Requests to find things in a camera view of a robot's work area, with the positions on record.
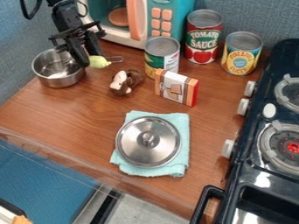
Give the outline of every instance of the black stove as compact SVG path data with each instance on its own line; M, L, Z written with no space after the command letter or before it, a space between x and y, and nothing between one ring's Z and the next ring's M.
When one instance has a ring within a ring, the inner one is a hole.
M272 50L258 83L249 81L238 113L246 120L230 158L226 189L207 186L191 219L198 224L210 198L218 198L216 224L299 223L299 39Z

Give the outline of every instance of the tin can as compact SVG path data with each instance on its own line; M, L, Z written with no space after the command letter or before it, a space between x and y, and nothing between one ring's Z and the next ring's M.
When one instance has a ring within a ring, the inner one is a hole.
M214 10L195 10L187 20L185 57L197 64L214 61L222 31L222 17Z
M248 31L237 31L226 37L221 65L234 75L250 74L258 63L262 40Z
M180 44L174 38L149 38L145 45L145 73L155 79L156 70L162 68L174 73L178 72Z

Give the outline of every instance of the microwave keypad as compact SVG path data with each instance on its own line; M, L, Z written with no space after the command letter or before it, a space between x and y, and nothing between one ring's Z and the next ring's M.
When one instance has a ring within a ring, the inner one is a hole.
M153 36L153 37L161 36L161 32L159 30L153 30L151 32L151 36Z
M161 26L161 22L159 19L152 19L151 20L151 27L153 27L154 29L159 30Z
M162 22L162 30L165 32L170 32L171 30L171 22Z
M167 32L167 31L164 31L164 32L162 32L161 36L169 38L170 37L170 33Z
M151 36L170 37L172 10L161 10L155 7L151 9L151 16L153 17L151 20L151 27L153 29Z
M162 19L171 21L171 19L172 19L172 10L163 10Z
M151 16L153 18L160 18L161 17L161 9L159 9L159 8L152 8L151 9Z

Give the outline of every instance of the stove knob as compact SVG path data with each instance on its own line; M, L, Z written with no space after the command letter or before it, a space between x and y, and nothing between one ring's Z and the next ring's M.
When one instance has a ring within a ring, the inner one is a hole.
M237 111L238 115L244 116L247 112L248 105L249 105L249 100L242 98L240 100L238 111Z
M251 97L254 93L255 81L249 80L246 84L244 95Z
M221 156L230 158L233 152L234 140L227 139L223 145Z
M262 114L267 119L270 119L275 116L276 114L276 106L273 103L268 103L262 110Z

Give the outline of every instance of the toy food box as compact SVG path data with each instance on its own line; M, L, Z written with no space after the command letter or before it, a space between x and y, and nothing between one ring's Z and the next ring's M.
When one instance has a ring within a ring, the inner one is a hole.
M190 107L196 104L199 82L182 74L158 69L156 71L155 93Z

